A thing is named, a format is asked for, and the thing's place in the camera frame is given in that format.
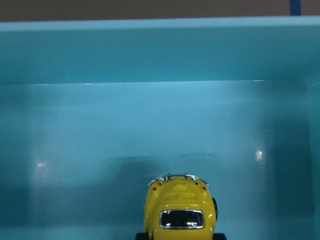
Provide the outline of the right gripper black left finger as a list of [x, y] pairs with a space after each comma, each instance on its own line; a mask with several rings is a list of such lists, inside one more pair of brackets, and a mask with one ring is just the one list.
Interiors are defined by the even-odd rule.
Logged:
[[147, 232], [138, 232], [135, 236], [135, 240], [148, 240]]

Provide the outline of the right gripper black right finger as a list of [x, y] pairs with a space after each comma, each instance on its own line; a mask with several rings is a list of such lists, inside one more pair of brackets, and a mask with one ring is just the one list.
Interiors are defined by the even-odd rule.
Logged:
[[227, 240], [227, 237], [224, 233], [214, 233], [213, 239], [214, 240]]

